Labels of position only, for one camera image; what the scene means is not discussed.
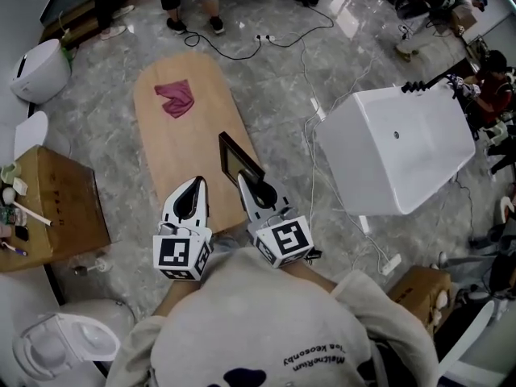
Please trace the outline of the black bathtub faucet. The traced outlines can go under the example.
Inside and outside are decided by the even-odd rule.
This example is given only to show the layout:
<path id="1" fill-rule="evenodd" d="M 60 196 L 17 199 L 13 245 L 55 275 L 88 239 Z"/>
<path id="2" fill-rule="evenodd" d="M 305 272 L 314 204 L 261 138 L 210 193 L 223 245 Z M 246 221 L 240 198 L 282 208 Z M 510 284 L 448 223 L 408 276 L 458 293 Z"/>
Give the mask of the black bathtub faucet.
<path id="1" fill-rule="evenodd" d="M 404 94 L 426 91 L 433 86 L 438 85 L 441 81 L 447 81 L 447 74 L 440 74 L 428 82 L 425 81 L 408 81 L 401 87 Z"/>

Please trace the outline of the white smart toilet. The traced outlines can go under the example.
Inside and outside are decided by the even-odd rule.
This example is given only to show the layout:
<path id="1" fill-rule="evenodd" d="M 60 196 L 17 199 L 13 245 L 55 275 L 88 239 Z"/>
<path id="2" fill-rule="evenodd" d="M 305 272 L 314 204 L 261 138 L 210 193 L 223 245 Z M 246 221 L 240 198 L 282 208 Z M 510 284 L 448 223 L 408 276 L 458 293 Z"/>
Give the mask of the white smart toilet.
<path id="1" fill-rule="evenodd" d="M 10 90 L 36 105 L 56 96 L 68 83 L 71 68 L 58 39 L 47 40 L 26 52 L 12 70 Z"/>

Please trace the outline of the green cup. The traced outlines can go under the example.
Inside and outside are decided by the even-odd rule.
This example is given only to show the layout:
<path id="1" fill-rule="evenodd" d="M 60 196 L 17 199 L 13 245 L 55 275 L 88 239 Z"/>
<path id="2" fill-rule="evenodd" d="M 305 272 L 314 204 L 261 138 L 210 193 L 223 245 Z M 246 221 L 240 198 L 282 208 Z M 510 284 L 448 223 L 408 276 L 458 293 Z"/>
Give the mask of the green cup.
<path id="1" fill-rule="evenodd" d="M 3 165 L 0 169 L 0 179 L 7 185 L 13 185 L 16 177 L 21 174 L 21 167 L 17 162 Z"/>

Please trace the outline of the white long-handled brush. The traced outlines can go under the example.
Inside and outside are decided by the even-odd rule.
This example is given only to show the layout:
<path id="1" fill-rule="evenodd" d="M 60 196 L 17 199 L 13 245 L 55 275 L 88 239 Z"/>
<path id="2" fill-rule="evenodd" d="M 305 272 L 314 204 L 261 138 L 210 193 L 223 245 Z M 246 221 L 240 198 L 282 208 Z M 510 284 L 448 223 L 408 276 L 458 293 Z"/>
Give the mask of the white long-handled brush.
<path id="1" fill-rule="evenodd" d="M 49 227 L 52 225 L 51 220 L 37 214 L 36 212 L 34 212 L 32 210 L 29 210 L 28 208 L 26 208 L 25 206 L 23 206 L 19 202 L 17 202 L 16 196 L 17 196 L 17 193 L 12 187 L 7 187 L 2 191 L 3 201 L 7 205 L 14 205 L 14 206 L 18 207 L 20 210 L 24 211 L 26 214 L 30 215 L 32 218 L 37 219 L 38 221 L 44 223 L 45 225 L 47 225 Z"/>

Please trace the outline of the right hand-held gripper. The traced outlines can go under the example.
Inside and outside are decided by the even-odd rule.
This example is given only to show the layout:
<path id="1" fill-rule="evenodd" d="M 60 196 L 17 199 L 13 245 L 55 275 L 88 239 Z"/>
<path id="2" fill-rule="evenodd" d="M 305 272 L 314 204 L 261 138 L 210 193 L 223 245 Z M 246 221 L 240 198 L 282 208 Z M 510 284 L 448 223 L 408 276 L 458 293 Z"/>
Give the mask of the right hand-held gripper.
<path id="1" fill-rule="evenodd" d="M 238 175 L 239 193 L 248 215 L 252 244 L 273 268 L 304 258 L 314 247 L 308 222 L 290 204 L 285 185 L 276 178 L 250 181 Z"/>

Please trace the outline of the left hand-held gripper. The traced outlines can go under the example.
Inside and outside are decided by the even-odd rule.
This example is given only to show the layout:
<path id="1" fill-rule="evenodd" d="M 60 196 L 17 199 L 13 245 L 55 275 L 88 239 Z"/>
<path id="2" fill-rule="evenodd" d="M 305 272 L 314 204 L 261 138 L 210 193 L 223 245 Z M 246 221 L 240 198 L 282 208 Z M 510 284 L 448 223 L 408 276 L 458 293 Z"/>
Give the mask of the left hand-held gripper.
<path id="1" fill-rule="evenodd" d="M 208 218 L 208 189 L 201 176 L 185 181 L 164 202 L 162 219 L 195 219 L 197 225 L 206 225 Z M 200 281 L 213 251 L 211 237 L 207 227 L 160 222 L 152 237 L 154 268 L 170 280 Z"/>

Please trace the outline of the black picture frame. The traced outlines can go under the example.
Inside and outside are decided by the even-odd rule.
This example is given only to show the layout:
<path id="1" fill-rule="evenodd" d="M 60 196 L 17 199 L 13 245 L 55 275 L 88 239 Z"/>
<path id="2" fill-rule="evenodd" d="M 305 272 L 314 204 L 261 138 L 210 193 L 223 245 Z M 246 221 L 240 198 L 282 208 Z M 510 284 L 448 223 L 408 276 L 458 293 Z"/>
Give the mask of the black picture frame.
<path id="1" fill-rule="evenodd" d="M 240 174 L 252 184 L 264 179 L 264 170 L 225 131 L 218 135 L 218 143 L 221 169 L 236 187 Z"/>

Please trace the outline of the person's right forearm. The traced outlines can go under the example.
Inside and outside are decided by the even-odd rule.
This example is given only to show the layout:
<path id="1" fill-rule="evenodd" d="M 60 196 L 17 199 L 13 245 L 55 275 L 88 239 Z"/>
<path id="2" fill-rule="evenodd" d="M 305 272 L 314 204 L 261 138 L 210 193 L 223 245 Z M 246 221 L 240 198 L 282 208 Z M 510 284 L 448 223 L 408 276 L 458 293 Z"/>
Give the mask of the person's right forearm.
<path id="1" fill-rule="evenodd" d="M 293 263 L 287 264 L 286 266 L 281 267 L 281 270 L 293 277 L 305 281 L 310 281 L 316 284 L 317 286 L 323 288 L 328 293 L 331 293 L 337 286 L 337 284 L 333 281 L 315 272 L 303 260 L 298 260 Z"/>

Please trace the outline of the taped cardboard box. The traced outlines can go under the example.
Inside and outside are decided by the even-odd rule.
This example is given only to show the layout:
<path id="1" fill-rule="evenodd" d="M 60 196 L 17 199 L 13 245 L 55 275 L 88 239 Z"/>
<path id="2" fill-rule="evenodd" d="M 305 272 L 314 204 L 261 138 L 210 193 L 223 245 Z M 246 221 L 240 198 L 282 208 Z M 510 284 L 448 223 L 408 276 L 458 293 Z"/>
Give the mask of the taped cardboard box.
<path id="1" fill-rule="evenodd" d="M 447 291 L 448 305 L 437 327 L 432 325 L 432 310 L 441 290 Z M 453 310 L 451 275 L 439 269 L 413 266 L 387 293 L 389 298 L 406 308 L 426 328 L 431 338 Z"/>

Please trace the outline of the white bathtub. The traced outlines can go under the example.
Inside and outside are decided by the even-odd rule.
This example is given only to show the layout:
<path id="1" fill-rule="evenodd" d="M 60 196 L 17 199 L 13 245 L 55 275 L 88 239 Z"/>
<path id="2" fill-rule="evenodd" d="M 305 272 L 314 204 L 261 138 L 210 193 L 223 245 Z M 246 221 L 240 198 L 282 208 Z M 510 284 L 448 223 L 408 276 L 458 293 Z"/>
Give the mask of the white bathtub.
<path id="1" fill-rule="evenodd" d="M 352 215 L 412 213 L 476 151 L 448 85 L 356 92 L 327 114 L 315 133 Z"/>

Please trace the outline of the white round device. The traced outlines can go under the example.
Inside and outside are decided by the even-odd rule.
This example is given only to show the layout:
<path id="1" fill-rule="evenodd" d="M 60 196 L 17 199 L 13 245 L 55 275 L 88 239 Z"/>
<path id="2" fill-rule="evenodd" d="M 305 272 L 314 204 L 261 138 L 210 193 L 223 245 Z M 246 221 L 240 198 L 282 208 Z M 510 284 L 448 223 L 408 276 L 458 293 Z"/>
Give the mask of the white round device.
<path id="1" fill-rule="evenodd" d="M 447 291 L 441 290 L 435 300 L 435 306 L 432 310 L 432 325 L 437 327 L 442 320 L 442 310 L 448 305 Z"/>

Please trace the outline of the pink cloth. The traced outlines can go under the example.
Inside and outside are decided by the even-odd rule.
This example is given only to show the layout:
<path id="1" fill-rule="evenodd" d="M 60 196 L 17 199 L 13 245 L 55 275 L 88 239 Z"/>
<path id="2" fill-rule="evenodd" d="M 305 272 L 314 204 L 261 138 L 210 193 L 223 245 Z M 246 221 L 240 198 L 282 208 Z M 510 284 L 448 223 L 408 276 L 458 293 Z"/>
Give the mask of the pink cloth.
<path id="1" fill-rule="evenodd" d="M 194 105 L 194 96 L 187 80 L 155 85 L 154 90 L 156 95 L 166 99 L 162 104 L 164 112 L 175 119 L 186 114 Z"/>

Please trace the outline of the wooden coffee table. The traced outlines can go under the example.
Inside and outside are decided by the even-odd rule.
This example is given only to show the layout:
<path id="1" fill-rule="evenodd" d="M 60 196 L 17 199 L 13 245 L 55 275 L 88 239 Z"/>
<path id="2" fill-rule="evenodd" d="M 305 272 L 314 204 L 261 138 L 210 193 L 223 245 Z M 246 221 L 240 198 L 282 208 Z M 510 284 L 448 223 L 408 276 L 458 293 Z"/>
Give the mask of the wooden coffee table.
<path id="1" fill-rule="evenodd" d="M 186 80 L 192 108 L 179 118 L 163 109 L 157 85 Z M 148 66 L 134 87 L 135 113 L 159 202 L 189 179 L 207 183 L 208 226 L 214 232 L 243 223 L 239 193 L 221 169 L 218 135 L 225 131 L 252 159 L 257 158 L 237 106 L 216 60 L 188 51 Z"/>

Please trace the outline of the person's left forearm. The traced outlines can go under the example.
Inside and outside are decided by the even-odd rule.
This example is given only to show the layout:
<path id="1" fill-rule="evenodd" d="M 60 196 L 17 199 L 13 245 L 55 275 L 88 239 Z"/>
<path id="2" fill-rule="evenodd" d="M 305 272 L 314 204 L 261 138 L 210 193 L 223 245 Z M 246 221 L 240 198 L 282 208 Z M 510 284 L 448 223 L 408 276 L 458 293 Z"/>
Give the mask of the person's left forearm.
<path id="1" fill-rule="evenodd" d="M 179 302 L 199 290 L 201 285 L 200 281 L 173 281 L 169 291 L 154 310 L 152 316 L 167 317 Z"/>

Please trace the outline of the person's beige shirt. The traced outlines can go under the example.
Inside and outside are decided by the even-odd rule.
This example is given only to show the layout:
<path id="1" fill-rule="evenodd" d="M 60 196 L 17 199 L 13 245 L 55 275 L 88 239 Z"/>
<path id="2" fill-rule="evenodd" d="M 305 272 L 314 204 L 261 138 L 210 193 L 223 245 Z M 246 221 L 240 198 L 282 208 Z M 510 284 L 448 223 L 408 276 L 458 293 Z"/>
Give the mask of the person's beige shirt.
<path id="1" fill-rule="evenodd" d="M 427 330 L 361 271 L 328 293 L 241 248 L 201 283 L 135 325 L 106 387 L 437 387 Z"/>

